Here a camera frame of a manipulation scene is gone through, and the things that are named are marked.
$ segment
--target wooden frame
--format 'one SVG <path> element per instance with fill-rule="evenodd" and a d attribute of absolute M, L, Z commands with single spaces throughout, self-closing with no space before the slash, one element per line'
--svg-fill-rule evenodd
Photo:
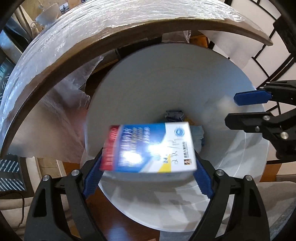
<path fill-rule="evenodd" d="M 123 47 L 143 38 L 159 37 L 163 33 L 188 29 L 192 31 L 215 30 L 230 32 L 250 37 L 268 46 L 272 45 L 272 41 L 262 31 L 253 28 L 244 21 L 234 22 L 228 19 L 201 20 L 178 18 L 107 28 L 74 45 L 26 85 L 17 98 L 14 108 L 4 120 L 0 130 L 0 143 L 2 146 L 0 156 L 4 156 L 7 153 L 21 123 L 37 102 L 53 86 L 75 69 L 109 50 Z"/>

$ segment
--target cardboard box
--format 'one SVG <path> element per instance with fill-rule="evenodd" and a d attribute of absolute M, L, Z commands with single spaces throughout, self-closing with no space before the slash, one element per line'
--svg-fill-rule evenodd
<path fill-rule="evenodd" d="M 188 122 L 111 126 L 101 170 L 137 181 L 180 180 L 196 170 Z"/>

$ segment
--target wall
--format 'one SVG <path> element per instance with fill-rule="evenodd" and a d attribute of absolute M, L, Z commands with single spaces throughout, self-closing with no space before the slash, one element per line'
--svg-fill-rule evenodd
<path fill-rule="evenodd" d="M 81 0 L 68 0 L 69 8 L 72 9 L 81 4 Z"/>

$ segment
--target white mug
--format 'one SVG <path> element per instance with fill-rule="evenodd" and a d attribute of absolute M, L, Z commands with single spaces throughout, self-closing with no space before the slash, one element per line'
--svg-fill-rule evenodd
<path fill-rule="evenodd" d="M 47 28 L 49 25 L 53 24 L 56 20 L 58 15 L 60 14 L 61 10 L 57 3 L 51 5 L 48 9 L 44 10 L 41 14 L 36 17 L 36 21 L 31 23 L 31 28 L 37 28 L 36 26 L 32 26 L 32 24 L 39 23 L 40 25 Z"/>

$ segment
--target red stripe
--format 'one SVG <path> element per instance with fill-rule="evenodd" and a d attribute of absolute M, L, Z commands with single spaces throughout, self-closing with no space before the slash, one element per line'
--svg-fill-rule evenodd
<path fill-rule="evenodd" d="M 103 148 L 103 155 L 101 161 L 101 170 L 112 171 L 113 170 L 113 148 L 114 142 L 118 134 L 119 126 L 111 126 L 108 139 L 105 141 Z"/>

